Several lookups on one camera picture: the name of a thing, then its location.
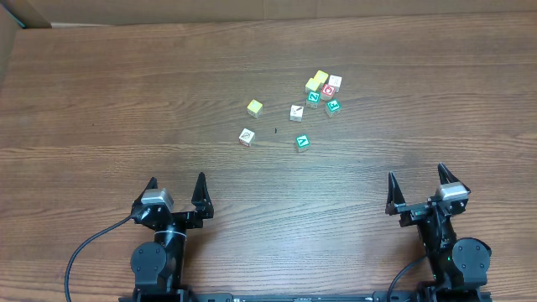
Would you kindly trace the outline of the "white block dark drawing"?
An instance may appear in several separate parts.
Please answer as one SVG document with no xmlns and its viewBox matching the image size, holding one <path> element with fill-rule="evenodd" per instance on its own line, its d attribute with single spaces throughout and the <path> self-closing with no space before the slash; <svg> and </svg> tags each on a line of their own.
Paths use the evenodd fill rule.
<svg viewBox="0 0 537 302">
<path fill-rule="evenodd" d="M 298 105 L 292 105 L 289 113 L 289 120 L 301 122 L 304 114 L 304 108 Z"/>
</svg>

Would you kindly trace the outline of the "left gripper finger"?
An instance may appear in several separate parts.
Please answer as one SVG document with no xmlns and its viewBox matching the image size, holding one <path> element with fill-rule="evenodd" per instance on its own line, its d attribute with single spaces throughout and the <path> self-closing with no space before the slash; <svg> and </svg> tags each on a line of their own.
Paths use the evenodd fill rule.
<svg viewBox="0 0 537 302">
<path fill-rule="evenodd" d="M 214 216 L 214 207 L 209 196 L 206 176 L 200 172 L 196 181 L 191 204 L 195 207 L 195 212 L 202 219 L 211 219 Z"/>
<path fill-rule="evenodd" d="M 152 177 L 145 187 L 145 190 L 152 190 L 158 188 L 158 181 L 155 177 Z"/>
</svg>

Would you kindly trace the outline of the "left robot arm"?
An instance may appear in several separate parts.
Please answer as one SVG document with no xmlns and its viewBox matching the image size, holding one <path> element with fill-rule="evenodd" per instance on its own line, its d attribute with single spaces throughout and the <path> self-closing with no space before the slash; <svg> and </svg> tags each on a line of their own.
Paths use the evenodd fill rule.
<svg viewBox="0 0 537 302">
<path fill-rule="evenodd" d="M 133 202 L 133 221 L 154 232 L 154 239 L 139 245 L 131 256 L 138 292 L 169 294 L 181 287 L 187 231 L 202 228 L 204 220 L 214 216 L 204 173 L 198 175 L 191 204 L 194 210 L 175 212 L 173 198 L 154 177 Z"/>
</svg>

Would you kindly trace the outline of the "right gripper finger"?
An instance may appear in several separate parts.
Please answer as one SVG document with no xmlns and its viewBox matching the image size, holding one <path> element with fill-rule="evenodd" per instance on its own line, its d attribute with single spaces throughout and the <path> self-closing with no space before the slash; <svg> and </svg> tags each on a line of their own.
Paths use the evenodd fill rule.
<svg viewBox="0 0 537 302">
<path fill-rule="evenodd" d="M 442 185 L 459 182 L 459 179 L 447 168 L 444 163 L 438 163 L 437 170 L 440 183 Z"/>
<path fill-rule="evenodd" d="M 402 207 L 406 206 L 403 193 L 399 187 L 393 172 L 388 173 L 388 197 L 386 201 L 385 213 L 388 215 L 397 215 Z"/>
</svg>

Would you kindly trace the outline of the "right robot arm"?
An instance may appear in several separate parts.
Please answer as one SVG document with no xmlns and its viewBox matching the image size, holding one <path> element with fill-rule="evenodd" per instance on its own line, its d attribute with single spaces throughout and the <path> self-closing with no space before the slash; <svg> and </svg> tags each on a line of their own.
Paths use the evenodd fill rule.
<svg viewBox="0 0 537 302">
<path fill-rule="evenodd" d="M 492 249 L 479 239 L 456 236 L 451 218 L 466 210 L 471 190 L 443 163 L 437 169 L 440 185 L 435 193 L 413 205 L 406 203 L 395 174 L 389 173 L 385 213 L 398 215 L 401 227 L 419 231 L 434 280 L 418 286 L 417 300 L 482 301 L 479 289 L 487 284 Z"/>
</svg>

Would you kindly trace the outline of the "green block letter V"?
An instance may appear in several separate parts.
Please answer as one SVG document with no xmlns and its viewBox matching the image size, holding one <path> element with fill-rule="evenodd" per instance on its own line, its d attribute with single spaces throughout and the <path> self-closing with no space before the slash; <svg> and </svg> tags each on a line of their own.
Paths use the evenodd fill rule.
<svg viewBox="0 0 537 302">
<path fill-rule="evenodd" d="M 310 147 L 310 139 L 306 134 L 295 138 L 295 147 L 298 153 L 306 151 Z"/>
</svg>

